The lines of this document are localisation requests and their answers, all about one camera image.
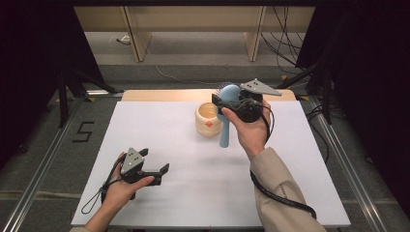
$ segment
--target table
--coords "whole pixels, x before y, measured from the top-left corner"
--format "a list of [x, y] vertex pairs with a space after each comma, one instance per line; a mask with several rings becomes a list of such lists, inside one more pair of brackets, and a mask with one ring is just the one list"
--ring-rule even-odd
[[[81, 208], [97, 192], [118, 154], [149, 148], [144, 170], [170, 163], [159, 187], [143, 188], [111, 226], [127, 228], [256, 228], [261, 223], [249, 178], [249, 161], [230, 127], [230, 145], [219, 137], [204, 138], [194, 128], [194, 110], [209, 102], [214, 90], [127, 91], [117, 103], [89, 181], [73, 217], [83, 225], [89, 215]], [[282, 155], [295, 180], [325, 226], [348, 226], [349, 219], [337, 195], [303, 109], [291, 91], [283, 101], [268, 99], [275, 112], [275, 129], [268, 146]]]

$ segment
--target beige cup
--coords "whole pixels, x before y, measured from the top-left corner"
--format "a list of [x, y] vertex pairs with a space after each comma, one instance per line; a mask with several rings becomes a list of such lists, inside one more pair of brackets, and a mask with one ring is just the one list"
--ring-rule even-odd
[[205, 137], [214, 137], [222, 131], [216, 108], [211, 102], [206, 102], [195, 109], [196, 130]]

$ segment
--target sleeve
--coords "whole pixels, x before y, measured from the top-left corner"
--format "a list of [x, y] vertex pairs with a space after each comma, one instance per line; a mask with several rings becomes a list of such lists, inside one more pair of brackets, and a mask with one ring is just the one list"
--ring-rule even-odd
[[[268, 191], [306, 204], [299, 186], [274, 149], [267, 148], [253, 158], [250, 170]], [[266, 231], [326, 231], [308, 212], [278, 203], [257, 188], [254, 191], [257, 212]]]
[[90, 231], [84, 227], [74, 227], [70, 230], [70, 232], [90, 232]]

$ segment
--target light blue utensil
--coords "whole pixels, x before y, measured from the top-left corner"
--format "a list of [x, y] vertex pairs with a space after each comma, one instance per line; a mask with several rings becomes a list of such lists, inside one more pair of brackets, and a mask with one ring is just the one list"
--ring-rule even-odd
[[[235, 84], [228, 84], [223, 88], [220, 88], [218, 97], [224, 102], [238, 101], [239, 93], [241, 89]], [[223, 116], [223, 114], [218, 114], [217, 117], [223, 122], [222, 132], [220, 134], [220, 146], [222, 148], [227, 148], [229, 146], [229, 120]]]

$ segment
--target gray carpet floor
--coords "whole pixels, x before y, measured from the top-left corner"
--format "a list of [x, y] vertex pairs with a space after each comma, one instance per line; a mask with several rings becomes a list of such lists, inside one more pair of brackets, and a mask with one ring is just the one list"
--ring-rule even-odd
[[[149, 63], [145, 65], [100, 65], [100, 68], [107, 84], [125, 90], [217, 88], [219, 83], [223, 81], [246, 82], [253, 78], [276, 85], [281, 82], [280, 77], [283, 74], [283, 71], [278, 67], [264, 65], [248, 67], [213, 66], [209, 64], [161, 65], [160, 69], [163, 73], [179, 79], [175, 80], [169, 76], [159, 74], [157, 66]], [[190, 80], [210, 84], [189, 82]], [[84, 85], [87, 89], [97, 89], [90, 83]], [[303, 85], [293, 90], [296, 94], [303, 94], [304, 92]], [[25, 141], [27, 153], [15, 154], [0, 172], [0, 225], [2, 226], [7, 222], [7, 218], [16, 202], [29, 185], [58, 130], [60, 112], [57, 99], [56, 94], [48, 104], [49, 112], [43, 113], [31, 136]], [[19, 231], [69, 231], [71, 229], [73, 213], [103, 142], [115, 104], [120, 100], [120, 98], [115, 97], [104, 97], [96, 98], [93, 101], [84, 101], [80, 105], [73, 117], [67, 136], [49, 168]], [[309, 101], [300, 101], [300, 103], [305, 113], [312, 110]], [[333, 101], [333, 104], [333, 107], [337, 107], [336, 101]], [[409, 219], [401, 211], [375, 167], [365, 160], [366, 151], [349, 124], [348, 118], [344, 117], [341, 110], [335, 110], [332, 112], [332, 120], [333, 127], [346, 154], [352, 160], [366, 190], [377, 206], [381, 218], [386, 223], [388, 231], [410, 231]], [[94, 124], [84, 126], [84, 129], [91, 131], [92, 134], [88, 142], [75, 143], [74, 140], [86, 137], [86, 134], [77, 134], [80, 124], [84, 121], [94, 122]], [[312, 120], [312, 124], [318, 128], [319, 132], [323, 133], [317, 118]], [[325, 142], [314, 130], [312, 133], [325, 158], [327, 156]], [[371, 231], [362, 208], [358, 204], [332, 149], [330, 149], [327, 166], [343, 206], [352, 222], [350, 227], [340, 228], [339, 230], [329, 228], [328, 231]], [[109, 231], [126, 230], [110, 228]]]

